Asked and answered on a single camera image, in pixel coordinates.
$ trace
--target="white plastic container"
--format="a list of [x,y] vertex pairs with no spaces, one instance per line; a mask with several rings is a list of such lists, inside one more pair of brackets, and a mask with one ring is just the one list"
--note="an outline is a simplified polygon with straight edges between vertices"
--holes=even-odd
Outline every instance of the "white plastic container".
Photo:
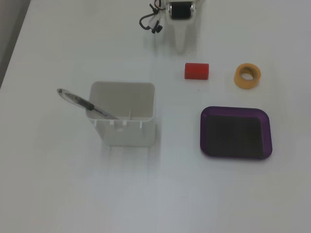
[[86,111],[101,139],[110,147],[150,147],[155,142],[155,86],[151,83],[95,82],[89,101],[120,120]]

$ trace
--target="white table surface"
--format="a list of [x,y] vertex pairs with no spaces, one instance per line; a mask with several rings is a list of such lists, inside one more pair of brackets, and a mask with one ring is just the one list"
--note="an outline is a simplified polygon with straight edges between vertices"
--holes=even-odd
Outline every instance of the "white table surface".
[[[32,0],[0,89],[0,232],[310,232],[311,2],[206,0],[183,54],[170,28],[140,28],[148,4]],[[209,63],[209,80],[185,81],[185,62]],[[257,88],[235,86],[242,63]],[[154,83],[150,152],[109,152],[56,93],[88,98],[95,81]],[[205,157],[208,106],[264,110],[271,157]]]

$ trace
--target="cable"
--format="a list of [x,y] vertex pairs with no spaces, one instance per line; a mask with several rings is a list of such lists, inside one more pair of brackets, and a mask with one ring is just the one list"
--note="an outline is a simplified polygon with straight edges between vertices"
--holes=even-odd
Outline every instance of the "cable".
[[155,7],[156,7],[156,9],[158,9],[158,10],[160,10],[160,11],[164,11],[165,8],[160,8],[160,6],[161,6],[161,0],[159,0],[159,6],[156,4],[156,1],[157,1],[157,0],[155,0]]
[[145,27],[145,26],[142,24],[142,20],[145,19],[145,18],[149,18],[149,17],[151,17],[151,16],[155,16],[155,15],[157,15],[157,13],[152,13],[152,14],[150,14],[150,15],[146,15],[146,16],[142,17],[142,18],[139,20],[139,25],[140,25],[143,29],[145,29],[145,30],[150,30],[151,28],[150,28],[149,26]]

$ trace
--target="tape roll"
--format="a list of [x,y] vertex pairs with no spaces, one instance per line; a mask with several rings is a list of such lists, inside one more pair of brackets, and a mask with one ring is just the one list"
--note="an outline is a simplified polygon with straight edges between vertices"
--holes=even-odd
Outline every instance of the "tape roll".
[[[252,80],[246,80],[242,77],[242,74],[249,74],[253,77]],[[234,76],[235,84],[242,89],[252,89],[259,83],[261,77],[260,69],[250,63],[245,63],[237,68]]]

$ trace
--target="red cube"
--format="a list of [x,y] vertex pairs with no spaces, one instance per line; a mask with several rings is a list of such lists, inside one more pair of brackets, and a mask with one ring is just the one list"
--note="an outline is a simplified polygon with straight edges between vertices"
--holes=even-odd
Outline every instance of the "red cube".
[[185,79],[207,80],[209,64],[186,63]]

